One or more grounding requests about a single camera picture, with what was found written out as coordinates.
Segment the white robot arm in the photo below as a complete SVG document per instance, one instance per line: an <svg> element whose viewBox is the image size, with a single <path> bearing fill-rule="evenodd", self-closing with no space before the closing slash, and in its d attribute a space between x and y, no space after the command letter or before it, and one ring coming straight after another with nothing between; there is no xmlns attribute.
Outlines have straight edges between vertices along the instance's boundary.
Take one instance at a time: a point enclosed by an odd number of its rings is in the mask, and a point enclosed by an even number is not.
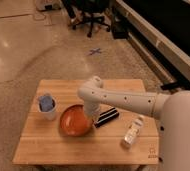
<svg viewBox="0 0 190 171"><path fill-rule="evenodd" d="M93 76L78 89L87 116L95 116L106 104L148 115L160 122L159 171L190 171L190 90L174 94L115 91L103 88Z"/></svg>

